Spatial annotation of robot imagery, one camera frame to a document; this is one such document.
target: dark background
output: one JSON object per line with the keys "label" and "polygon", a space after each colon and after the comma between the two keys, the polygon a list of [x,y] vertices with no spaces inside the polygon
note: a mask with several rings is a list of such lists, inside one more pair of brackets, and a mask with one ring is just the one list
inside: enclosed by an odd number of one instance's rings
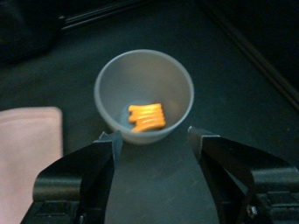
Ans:
{"label": "dark background", "polygon": [[113,57],[135,49],[161,51],[181,62],[195,101],[165,139],[145,146],[124,144],[107,223],[216,224],[209,189],[187,141],[188,127],[209,130],[299,165],[299,117],[196,1],[159,1],[65,31],[46,53],[1,66],[0,110],[60,108],[64,154],[84,147],[108,131],[93,102],[99,71]]}

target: pink towel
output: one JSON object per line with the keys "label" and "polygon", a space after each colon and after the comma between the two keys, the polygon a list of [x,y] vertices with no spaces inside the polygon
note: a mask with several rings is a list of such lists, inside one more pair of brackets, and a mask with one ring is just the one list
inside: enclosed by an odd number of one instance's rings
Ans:
{"label": "pink towel", "polygon": [[61,157],[61,112],[16,108],[0,112],[0,224],[18,224],[33,201],[33,181]]}

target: black mechanical part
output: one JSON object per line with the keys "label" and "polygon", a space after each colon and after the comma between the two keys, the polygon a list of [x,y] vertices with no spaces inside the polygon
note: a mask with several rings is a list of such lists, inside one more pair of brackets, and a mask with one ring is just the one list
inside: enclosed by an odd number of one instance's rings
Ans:
{"label": "black mechanical part", "polygon": [[299,223],[296,167],[269,153],[193,127],[189,140],[219,223]]}
{"label": "black mechanical part", "polygon": [[22,224],[103,224],[123,140],[103,133],[93,144],[58,159],[34,180]]}

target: orange snack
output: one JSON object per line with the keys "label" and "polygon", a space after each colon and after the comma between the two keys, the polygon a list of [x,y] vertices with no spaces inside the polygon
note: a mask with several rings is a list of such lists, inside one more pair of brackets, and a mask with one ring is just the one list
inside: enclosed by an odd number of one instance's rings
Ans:
{"label": "orange snack", "polygon": [[128,107],[131,116],[128,121],[135,123],[132,131],[145,131],[160,129],[165,125],[161,103],[144,106],[131,105]]}

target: dark surface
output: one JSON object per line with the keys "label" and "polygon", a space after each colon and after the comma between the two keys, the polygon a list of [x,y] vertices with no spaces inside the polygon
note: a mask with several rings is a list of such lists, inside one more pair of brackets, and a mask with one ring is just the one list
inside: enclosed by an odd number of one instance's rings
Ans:
{"label": "dark surface", "polygon": [[299,2],[211,0],[299,91]]}
{"label": "dark surface", "polygon": [[211,193],[187,143],[189,125],[271,151],[299,165],[299,116],[195,1],[161,1],[64,33],[41,57],[0,69],[0,109],[56,106],[65,153],[108,130],[93,102],[101,67],[120,53],[172,55],[195,86],[191,113],[173,133],[147,146],[124,144],[107,223],[217,223]]}

